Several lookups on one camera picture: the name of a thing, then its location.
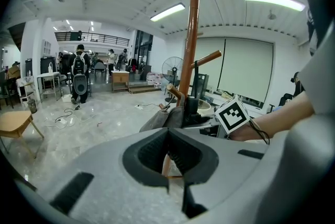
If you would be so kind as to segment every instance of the railing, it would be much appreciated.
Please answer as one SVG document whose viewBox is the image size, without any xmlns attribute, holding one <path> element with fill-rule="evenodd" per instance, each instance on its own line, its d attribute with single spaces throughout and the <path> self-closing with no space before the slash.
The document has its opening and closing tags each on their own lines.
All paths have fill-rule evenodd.
<svg viewBox="0 0 335 224">
<path fill-rule="evenodd" d="M 117 44 L 119 46 L 128 46 L 129 44 L 129 39 L 91 32 L 82 32 L 81 35 L 79 32 L 72 31 L 55 32 L 55 36 L 57 41 L 106 42 Z"/>
</svg>

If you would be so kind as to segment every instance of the cardboard box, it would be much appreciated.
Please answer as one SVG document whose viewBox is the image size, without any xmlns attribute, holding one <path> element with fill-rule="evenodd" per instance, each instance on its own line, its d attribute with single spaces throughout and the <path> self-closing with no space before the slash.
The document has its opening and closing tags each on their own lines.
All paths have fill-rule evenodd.
<svg viewBox="0 0 335 224">
<path fill-rule="evenodd" d="M 8 78 L 21 78 L 20 68 L 18 66 L 9 68 Z"/>
</svg>

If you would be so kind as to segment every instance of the standing fan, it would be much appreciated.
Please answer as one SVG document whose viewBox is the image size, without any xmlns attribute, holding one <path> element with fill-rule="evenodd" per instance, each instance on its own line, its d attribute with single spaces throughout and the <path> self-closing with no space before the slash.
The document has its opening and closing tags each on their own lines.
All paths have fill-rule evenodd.
<svg viewBox="0 0 335 224">
<path fill-rule="evenodd" d="M 183 60 L 179 57 L 170 57 L 164 61 L 162 65 L 162 73 L 165 79 L 172 83 L 173 86 L 177 87 L 180 82 L 180 77 L 182 74 Z M 165 99 L 166 102 L 170 102 L 172 99 L 172 94 L 170 97 Z"/>
</svg>

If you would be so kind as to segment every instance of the tiled floor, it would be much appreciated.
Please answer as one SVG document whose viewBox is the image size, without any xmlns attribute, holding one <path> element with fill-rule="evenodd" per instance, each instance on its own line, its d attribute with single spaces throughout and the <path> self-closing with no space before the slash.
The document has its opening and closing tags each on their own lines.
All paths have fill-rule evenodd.
<svg viewBox="0 0 335 224">
<path fill-rule="evenodd" d="M 121 93 L 93 93 L 80 110 L 74 112 L 77 117 L 67 118 L 74 121 L 73 126 L 66 126 L 54 120 L 66 115 L 66 108 L 75 108 L 71 103 L 63 103 L 48 98 L 39 104 L 38 111 L 33 114 L 37 127 L 44 134 L 45 139 L 36 133 L 30 125 L 24 132 L 24 139 L 33 152 L 38 151 L 35 160 L 28 155 L 27 150 L 17 139 L 3 138 L 5 146 L 9 148 L 7 156 L 12 166 L 32 185 L 41 188 L 48 178 L 57 169 L 69 163 L 72 159 L 99 143 L 122 138 L 137 133 L 142 125 L 149 120 L 159 108 L 154 105 L 144 107 L 143 110 L 135 108 L 137 104 L 165 104 L 163 92 L 151 92 L 131 95 Z M 0 113 L 12 110 L 9 106 Z M 14 110 L 22 110 L 16 105 Z"/>
</svg>

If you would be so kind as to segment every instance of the window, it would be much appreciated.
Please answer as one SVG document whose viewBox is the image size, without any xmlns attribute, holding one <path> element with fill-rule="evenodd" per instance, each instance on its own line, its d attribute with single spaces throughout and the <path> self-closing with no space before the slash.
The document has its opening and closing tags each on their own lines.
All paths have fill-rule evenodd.
<svg viewBox="0 0 335 224">
<path fill-rule="evenodd" d="M 262 107 L 272 73 L 273 44 L 237 38 L 199 38 L 195 60 L 220 50 L 222 56 L 199 67 L 208 74 L 207 90 L 242 96 L 243 102 Z M 193 84 L 194 71 L 191 77 Z"/>
<path fill-rule="evenodd" d="M 51 43 L 45 40 L 42 40 L 42 55 L 43 57 L 51 55 Z"/>
</svg>

